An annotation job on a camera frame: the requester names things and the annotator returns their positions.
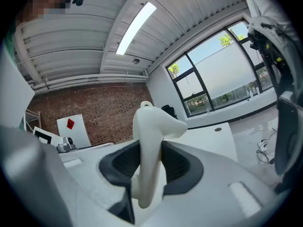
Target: ceiling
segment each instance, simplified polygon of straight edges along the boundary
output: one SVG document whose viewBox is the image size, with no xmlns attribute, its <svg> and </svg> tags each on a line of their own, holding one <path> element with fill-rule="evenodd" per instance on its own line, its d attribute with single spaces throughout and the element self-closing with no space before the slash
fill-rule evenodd
<svg viewBox="0 0 303 227">
<path fill-rule="evenodd" d="M 141 27 L 124 56 L 115 51 L 128 25 L 147 1 L 157 7 Z M 241 0 L 84 0 L 65 14 L 22 24 L 15 35 L 18 67 L 36 85 L 83 75 L 141 76 L 172 44 L 212 15 Z M 135 58 L 139 64 L 133 64 Z"/>
</svg>

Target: fluorescent light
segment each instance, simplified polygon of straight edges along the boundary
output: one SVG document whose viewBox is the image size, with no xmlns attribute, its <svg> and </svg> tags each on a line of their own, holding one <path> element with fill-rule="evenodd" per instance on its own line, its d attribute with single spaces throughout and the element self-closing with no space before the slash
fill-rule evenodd
<svg viewBox="0 0 303 227">
<path fill-rule="evenodd" d="M 149 16 L 156 10 L 156 7 L 152 5 L 150 2 L 147 2 L 144 7 L 139 11 L 137 16 L 131 22 L 128 27 L 125 35 L 122 38 L 122 41 L 119 44 L 116 54 L 124 55 L 127 47 L 133 40 L 136 33 L 139 31 L 141 26 L 145 23 L 145 21 L 149 18 Z"/>
</svg>

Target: white table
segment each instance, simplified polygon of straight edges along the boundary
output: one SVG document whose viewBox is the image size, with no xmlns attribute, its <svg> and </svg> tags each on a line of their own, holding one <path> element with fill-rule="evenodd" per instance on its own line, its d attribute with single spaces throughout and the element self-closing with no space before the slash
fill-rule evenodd
<svg viewBox="0 0 303 227">
<path fill-rule="evenodd" d="M 236 146 L 228 123 L 187 130 L 178 139 L 164 139 L 219 154 L 238 162 Z"/>
</svg>

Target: brick wall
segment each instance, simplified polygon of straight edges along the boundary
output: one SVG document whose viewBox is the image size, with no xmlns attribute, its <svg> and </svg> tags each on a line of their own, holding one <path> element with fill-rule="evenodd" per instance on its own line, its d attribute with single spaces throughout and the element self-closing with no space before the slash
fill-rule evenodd
<svg viewBox="0 0 303 227">
<path fill-rule="evenodd" d="M 42 129 L 57 135 L 57 119 L 82 114 L 93 146 L 131 140 L 133 117 L 144 100 L 152 102 L 145 83 L 111 83 L 39 95 L 28 108 L 40 111 Z"/>
</svg>

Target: black window frame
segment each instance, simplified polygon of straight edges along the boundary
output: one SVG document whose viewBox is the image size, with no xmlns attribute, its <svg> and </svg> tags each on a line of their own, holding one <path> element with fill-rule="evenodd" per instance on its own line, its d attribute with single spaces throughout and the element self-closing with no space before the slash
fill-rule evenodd
<svg viewBox="0 0 303 227">
<path fill-rule="evenodd" d="M 219 110 L 219 109 L 222 109 L 222 108 L 225 108 L 225 107 L 229 107 L 229 106 L 231 106 L 231 105 L 233 105 L 233 104 L 240 103 L 240 102 L 245 101 L 245 100 L 248 100 L 248 99 L 250 98 L 250 96 L 247 96 L 247 97 L 244 97 L 244 98 L 242 98 L 242 99 L 240 99 L 240 100 L 236 100 L 236 101 L 234 101 L 234 102 L 232 102 L 232 103 L 224 104 L 224 105 L 222 105 L 222 106 L 220 106 L 220 107 L 215 108 L 215 107 L 214 107 L 214 104 L 213 104 L 213 100 L 214 100 L 215 98 L 212 99 L 212 98 L 210 97 L 210 95 L 209 95 L 209 93 L 208 93 L 208 91 L 207 91 L 207 88 L 206 88 L 206 86 L 205 86 L 205 83 L 203 82 L 203 79 L 202 79 L 201 75 L 199 74 L 199 72 L 198 72 L 198 70 L 197 70 L 195 64 L 192 62 L 191 58 L 190 58 L 189 55 L 188 55 L 188 53 L 191 52 L 193 49 L 197 48 L 199 45 L 201 45 L 202 43 L 204 43 L 204 42 L 207 41 L 208 39 L 214 37 L 215 35 L 217 35 L 217 34 L 223 32 L 223 31 L 226 32 L 226 33 L 232 38 L 232 40 L 238 45 L 238 47 L 240 48 L 240 50 L 242 51 L 242 53 L 244 54 L 244 56 L 247 58 L 247 60 L 248 60 L 248 62 L 249 62 L 249 65 L 250 65 L 250 67 L 252 68 L 252 70 L 253 70 L 253 72 L 254 72 L 254 75 L 255 75 L 255 78 L 256 78 L 255 82 L 256 82 L 256 84 L 257 84 L 257 86 L 258 86 L 258 88 L 259 88 L 260 93 L 262 94 L 263 92 L 265 92 L 265 91 L 267 91 L 267 90 L 269 90 L 269 89 L 271 89 L 271 88 L 273 87 L 273 86 L 270 86 L 270 87 L 268 87 L 268 88 L 266 88 L 266 89 L 264 89 L 264 90 L 262 89 L 262 85 L 261 85 L 260 79 L 259 79 L 259 77 L 258 77 L 258 75 L 257 75 L 257 71 L 258 71 L 259 69 L 261 69 L 261 68 L 264 68 L 264 67 L 265 67 L 265 64 L 264 64 L 264 62 L 261 62 L 261 63 L 259 63 L 259 64 L 256 65 L 256 66 L 253 64 L 253 62 L 252 62 L 250 56 L 248 55 L 247 51 L 245 50 L 245 48 L 244 48 L 243 45 L 242 45 L 242 44 L 246 43 L 247 41 L 249 41 L 249 38 L 246 37 L 246 38 L 244 38 L 244 39 L 242 39 L 242 40 L 239 41 L 239 40 L 238 40 L 238 37 L 235 37 L 235 35 L 229 30 L 230 27 L 232 27 L 232 26 L 234 26 L 234 25 L 236 25 L 236 24 L 238 24 L 238 23 L 240 23 L 240 22 L 244 22 L 245 25 L 248 25 L 248 24 L 249 24 L 245 19 L 241 19 L 241 20 L 238 20 L 238 21 L 236 21 L 236 22 L 234 22 L 234 23 L 232 23 L 232 24 L 230 24 L 230 25 L 228 25 L 228 26 L 223 26 L 222 29 L 216 31 L 215 33 L 211 34 L 210 36 L 208 36 L 207 38 L 203 39 L 203 40 L 200 41 L 199 43 L 195 44 L 195 45 L 194 45 L 193 47 L 191 47 L 189 50 L 185 51 L 185 52 L 184 52 L 182 55 L 180 55 L 176 60 L 174 60 L 173 63 L 171 63 L 169 66 L 166 67 L 166 70 L 167 70 L 168 73 L 169 73 L 169 67 L 170 67 L 172 64 L 176 63 L 180 58 L 182 58 L 182 57 L 184 57 L 184 56 L 187 57 L 187 59 L 189 60 L 189 62 L 190 62 L 191 65 L 192 65 L 192 68 L 186 70 L 185 72 L 183 72 L 181 75 L 177 76 L 177 77 L 174 78 L 174 79 L 171 77 L 171 74 L 169 73 L 169 76 L 170 76 L 171 80 L 173 81 L 173 84 L 174 84 L 174 86 L 175 86 L 175 88 L 176 88 L 176 91 L 177 91 L 179 97 L 180 97 L 180 100 L 181 100 L 181 102 L 182 102 L 182 104 L 183 104 L 185 113 L 186 113 L 186 115 L 187 115 L 188 118 L 207 113 L 207 110 L 205 110 L 205 111 L 202 111 L 202 112 L 190 114 L 190 112 L 187 111 L 187 107 L 185 106 L 185 103 L 186 103 L 188 100 L 191 100 L 191 99 L 193 99 L 193 98 L 195 98 L 195 97 L 198 97 L 198 96 L 201 96 L 201 95 L 205 95 L 205 94 L 206 94 L 206 96 L 207 96 L 207 98 L 208 98 L 208 101 L 209 101 L 209 104 L 210 104 L 210 106 L 211 106 L 210 112 L 214 112 L 214 111 L 216 111 L 216 110 Z M 203 91 L 201 91 L 201 92 L 199 92 L 199 93 L 196 93 L 196 94 L 193 94 L 193 95 L 190 96 L 190 97 L 183 98 L 183 96 L 182 96 L 182 94 L 181 94 L 181 92 L 180 92 L 180 90 L 179 90 L 179 88 L 178 88 L 178 86 L 177 86 L 177 82 L 180 81 L 181 79 L 185 78 L 186 76 L 190 75 L 191 73 L 195 73 L 195 74 L 196 74 L 196 77 L 198 78 L 198 80 L 199 80 L 199 82 L 200 82 L 200 84 L 201 84 L 201 86 L 202 86 Z"/>
</svg>

